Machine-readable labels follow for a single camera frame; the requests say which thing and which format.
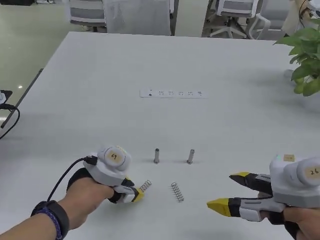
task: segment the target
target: coil spring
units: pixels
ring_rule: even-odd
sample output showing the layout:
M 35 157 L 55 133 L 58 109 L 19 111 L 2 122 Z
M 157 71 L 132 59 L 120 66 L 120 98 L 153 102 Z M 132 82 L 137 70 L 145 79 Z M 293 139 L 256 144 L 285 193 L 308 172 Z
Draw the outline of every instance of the coil spring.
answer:
M 177 201 L 178 201 L 179 203 L 183 202 L 183 201 L 185 200 L 185 198 L 184 198 L 184 196 L 182 195 L 178 184 L 177 184 L 176 182 L 171 183 L 171 188 L 172 188 L 172 191 L 173 191 L 173 193 L 174 193 Z
M 150 180 L 147 180 L 144 182 L 144 184 L 142 184 L 141 187 L 139 187 L 139 189 L 144 193 L 151 185 L 152 182 Z

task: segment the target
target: desk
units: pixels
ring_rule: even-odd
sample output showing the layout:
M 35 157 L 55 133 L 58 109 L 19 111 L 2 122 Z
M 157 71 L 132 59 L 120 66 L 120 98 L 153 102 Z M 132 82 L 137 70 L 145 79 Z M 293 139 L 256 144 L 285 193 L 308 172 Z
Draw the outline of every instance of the desk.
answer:
M 152 186 L 137 204 L 105 201 L 66 239 L 291 239 L 281 226 L 227 218 L 206 205 L 256 196 L 229 174 L 268 173 L 276 153 L 319 154 L 320 116 L 301 107 L 283 80 L 288 50 L 262 40 L 70 32 L 0 141 L 0 231 L 28 217 L 74 160 L 115 144 L 131 153 L 136 185 Z M 140 98 L 145 87 L 199 89 L 209 98 Z

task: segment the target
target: hand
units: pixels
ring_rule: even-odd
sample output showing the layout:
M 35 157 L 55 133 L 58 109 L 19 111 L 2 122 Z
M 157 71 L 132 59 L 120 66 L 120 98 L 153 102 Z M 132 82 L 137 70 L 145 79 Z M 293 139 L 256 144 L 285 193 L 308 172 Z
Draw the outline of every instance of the hand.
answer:
M 296 240 L 320 239 L 320 209 L 287 207 L 283 215 L 286 221 L 299 225 Z
M 69 217 L 70 230 L 80 227 L 90 213 L 114 195 L 111 187 L 96 183 L 85 177 L 75 181 L 68 189 L 64 199 L 58 203 Z

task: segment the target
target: metal pin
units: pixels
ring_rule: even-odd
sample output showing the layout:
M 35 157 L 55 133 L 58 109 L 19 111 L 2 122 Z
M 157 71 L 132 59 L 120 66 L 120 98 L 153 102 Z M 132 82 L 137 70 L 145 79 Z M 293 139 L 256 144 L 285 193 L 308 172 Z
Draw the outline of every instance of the metal pin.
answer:
M 191 149 L 191 150 L 190 150 L 190 154 L 189 154 L 189 158 L 188 158 L 188 160 L 186 161 L 188 164 L 192 164 L 192 159 L 194 159 L 194 155 L 195 155 L 195 150 L 194 150 L 194 149 Z
M 155 164 L 158 164 L 158 163 L 159 163 L 159 148 L 156 148 L 156 149 L 154 150 L 154 160 L 153 160 L 153 162 L 154 162 Z

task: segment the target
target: numbered label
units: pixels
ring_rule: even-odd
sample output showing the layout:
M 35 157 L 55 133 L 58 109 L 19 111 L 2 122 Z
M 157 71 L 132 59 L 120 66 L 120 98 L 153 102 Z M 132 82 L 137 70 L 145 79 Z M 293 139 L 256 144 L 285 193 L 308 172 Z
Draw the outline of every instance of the numbered label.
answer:
M 114 151 L 110 151 L 107 155 L 107 158 L 112 160 L 115 163 L 121 163 L 122 162 L 122 156 Z
M 308 179 L 320 179 L 320 166 L 307 167 L 304 173 Z
M 295 155 L 293 155 L 293 154 L 285 154 L 283 156 L 283 161 L 285 161 L 285 162 L 294 162 L 295 161 Z

